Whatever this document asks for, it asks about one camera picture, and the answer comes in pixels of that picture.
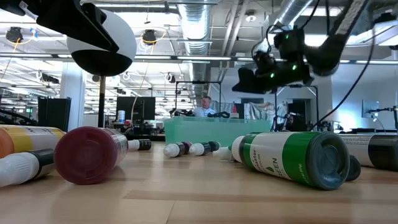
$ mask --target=teal plastic bin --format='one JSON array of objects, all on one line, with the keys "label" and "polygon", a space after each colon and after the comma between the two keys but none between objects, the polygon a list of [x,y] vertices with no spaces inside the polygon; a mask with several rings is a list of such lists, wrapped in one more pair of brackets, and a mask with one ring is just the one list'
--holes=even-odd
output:
[{"label": "teal plastic bin", "polygon": [[251,132],[269,132],[271,125],[265,120],[176,116],[165,120],[164,128],[166,144],[218,141],[222,146],[229,146],[239,136]]}]

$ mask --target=man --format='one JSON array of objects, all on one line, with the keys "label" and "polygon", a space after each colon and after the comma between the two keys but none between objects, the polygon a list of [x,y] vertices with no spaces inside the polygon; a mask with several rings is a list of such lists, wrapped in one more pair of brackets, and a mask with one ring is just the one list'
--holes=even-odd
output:
[{"label": "man", "polygon": [[207,117],[208,114],[215,114],[216,111],[210,108],[211,98],[205,96],[201,99],[201,107],[193,110],[193,114],[197,117]]}]

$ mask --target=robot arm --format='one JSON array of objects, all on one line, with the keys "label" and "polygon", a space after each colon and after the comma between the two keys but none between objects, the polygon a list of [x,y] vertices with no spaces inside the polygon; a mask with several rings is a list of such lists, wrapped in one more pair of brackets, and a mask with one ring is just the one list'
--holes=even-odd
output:
[{"label": "robot arm", "polygon": [[305,45],[303,28],[284,30],[274,37],[275,48],[279,50],[282,63],[275,63],[267,52],[256,52],[254,61],[258,69],[255,73],[240,68],[239,83],[233,91],[248,93],[275,92],[277,87],[292,82],[303,81],[311,84],[309,66],[319,76],[329,76],[336,72],[341,54],[351,31],[369,0],[350,0],[331,30],[331,35],[319,47]]},{"label": "robot arm", "polygon": [[106,14],[92,3],[80,0],[1,0],[0,8],[24,16],[37,16],[36,23],[96,47],[117,52],[118,45],[102,26]]}]

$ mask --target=wooden table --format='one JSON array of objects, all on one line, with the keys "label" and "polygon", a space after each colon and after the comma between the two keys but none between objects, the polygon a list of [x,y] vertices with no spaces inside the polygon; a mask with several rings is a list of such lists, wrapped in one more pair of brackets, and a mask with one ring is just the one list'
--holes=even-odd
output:
[{"label": "wooden table", "polygon": [[246,171],[212,156],[130,152],[109,180],[74,185],[56,172],[0,189],[0,223],[398,223],[398,173],[364,168],[336,191]]}]

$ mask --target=green paint bottle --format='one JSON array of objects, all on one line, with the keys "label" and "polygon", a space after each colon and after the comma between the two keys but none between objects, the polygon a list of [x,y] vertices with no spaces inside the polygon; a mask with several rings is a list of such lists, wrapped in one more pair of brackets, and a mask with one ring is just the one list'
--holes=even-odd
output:
[{"label": "green paint bottle", "polygon": [[251,170],[323,190],[347,178],[349,154],[335,133],[254,133],[235,139],[233,157]]}]

